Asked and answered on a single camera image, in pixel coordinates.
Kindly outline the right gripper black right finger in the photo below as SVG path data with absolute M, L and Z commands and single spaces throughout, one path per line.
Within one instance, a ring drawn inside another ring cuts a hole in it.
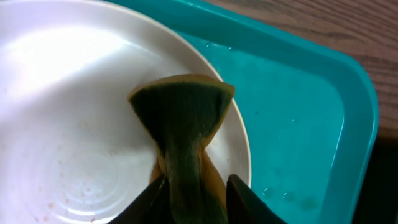
M 226 207 L 229 224 L 287 224 L 236 174 L 228 177 Z

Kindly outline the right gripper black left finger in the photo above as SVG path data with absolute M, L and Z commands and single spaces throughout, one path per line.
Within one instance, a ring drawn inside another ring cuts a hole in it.
M 170 223 L 169 182 L 161 175 L 109 224 Z

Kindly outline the white plate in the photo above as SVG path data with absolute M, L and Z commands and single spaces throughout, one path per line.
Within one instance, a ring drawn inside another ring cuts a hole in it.
M 106 1 L 1 2 L 1 222 L 108 223 L 149 183 L 135 87 L 214 66 Z

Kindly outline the green yellow sponge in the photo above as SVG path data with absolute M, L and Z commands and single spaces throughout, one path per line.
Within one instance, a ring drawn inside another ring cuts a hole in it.
M 226 186 L 205 148 L 232 102 L 235 87 L 207 75 L 161 78 L 128 96 L 157 146 L 151 178 L 165 175 L 175 223 L 227 223 Z

